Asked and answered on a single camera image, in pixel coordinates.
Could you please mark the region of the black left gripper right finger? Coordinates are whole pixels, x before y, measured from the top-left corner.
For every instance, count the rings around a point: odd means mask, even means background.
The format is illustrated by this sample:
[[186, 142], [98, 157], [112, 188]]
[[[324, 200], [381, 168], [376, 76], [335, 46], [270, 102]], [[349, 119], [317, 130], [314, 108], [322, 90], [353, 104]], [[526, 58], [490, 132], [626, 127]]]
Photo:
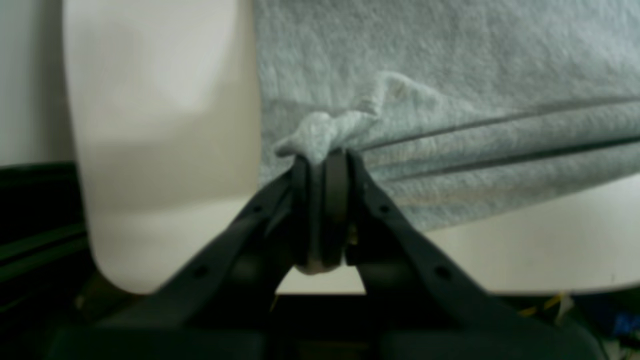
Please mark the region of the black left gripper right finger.
[[355, 152], [322, 165], [322, 268], [346, 259], [366, 294], [414, 324], [379, 338], [384, 360], [601, 360], [584, 330], [519, 315], [417, 231]]

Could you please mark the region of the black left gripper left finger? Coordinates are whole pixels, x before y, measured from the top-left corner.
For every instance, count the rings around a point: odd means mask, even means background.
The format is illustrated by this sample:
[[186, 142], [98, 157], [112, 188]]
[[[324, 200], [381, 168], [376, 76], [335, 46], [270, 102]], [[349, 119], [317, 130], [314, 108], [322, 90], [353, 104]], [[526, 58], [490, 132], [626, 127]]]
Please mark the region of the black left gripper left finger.
[[61, 331], [50, 360], [264, 360], [275, 291], [313, 257], [313, 167], [298, 156], [178, 273], [131, 308]]

